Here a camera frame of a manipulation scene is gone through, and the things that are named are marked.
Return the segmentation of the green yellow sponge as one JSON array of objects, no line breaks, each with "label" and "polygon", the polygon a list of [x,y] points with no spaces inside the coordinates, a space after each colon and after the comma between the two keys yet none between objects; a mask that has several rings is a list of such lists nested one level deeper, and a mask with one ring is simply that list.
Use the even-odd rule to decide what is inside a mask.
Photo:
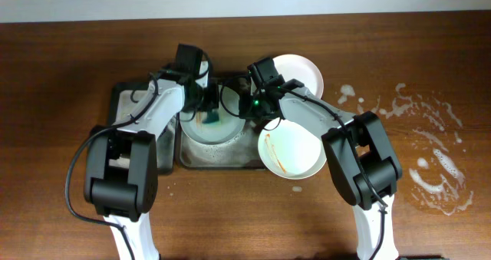
[{"label": "green yellow sponge", "polygon": [[206,111],[205,117],[202,119],[203,124],[220,123],[219,109],[210,109]]}]

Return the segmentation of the light blue plate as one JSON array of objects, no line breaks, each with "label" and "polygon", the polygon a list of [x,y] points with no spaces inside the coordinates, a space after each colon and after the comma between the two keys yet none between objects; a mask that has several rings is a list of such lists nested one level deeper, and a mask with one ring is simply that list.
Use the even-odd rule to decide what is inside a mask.
[{"label": "light blue plate", "polygon": [[239,95],[229,87],[219,85],[220,123],[203,124],[205,113],[185,110],[179,113],[180,126],[192,140],[213,145],[225,143],[236,136],[244,127],[246,120],[235,117],[239,112]]}]

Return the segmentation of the white plate with sauce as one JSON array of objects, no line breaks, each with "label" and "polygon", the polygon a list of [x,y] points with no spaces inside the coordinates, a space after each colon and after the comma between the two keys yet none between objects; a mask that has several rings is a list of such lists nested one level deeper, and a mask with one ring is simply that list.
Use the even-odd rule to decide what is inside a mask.
[{"label": "white plate with sauce", "polygon": [[268,122],[257,148],[264,166],[285,179],[306,179],[327,162],[321,141],[304,127],[279,118]]}]

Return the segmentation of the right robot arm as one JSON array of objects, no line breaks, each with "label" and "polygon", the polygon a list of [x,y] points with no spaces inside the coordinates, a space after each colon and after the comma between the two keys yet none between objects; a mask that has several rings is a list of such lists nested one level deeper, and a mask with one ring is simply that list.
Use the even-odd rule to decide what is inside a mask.
[{"label": "right robot arm", "polygon": [[317,98],[300,81],[266,85],[239,98],[241,118],[281,118],[319,138],[334,187],[352,207],[359,259],[398,259],[392,209],[402,167],[376,114],[352,114]]}]

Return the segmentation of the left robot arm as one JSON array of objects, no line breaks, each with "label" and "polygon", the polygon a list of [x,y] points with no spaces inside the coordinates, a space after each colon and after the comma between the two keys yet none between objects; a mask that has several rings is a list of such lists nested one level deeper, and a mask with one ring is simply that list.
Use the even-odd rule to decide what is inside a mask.
[{"label": "left robot arm", "polygon": [[181,111],[203,104],[210,69],[150,75],[144,95],[130,112],[108,127],[98,127],[87,149],[84,198],[113,232],[122,259],[158,259],[150,209],[158,190],[157,141]]}]

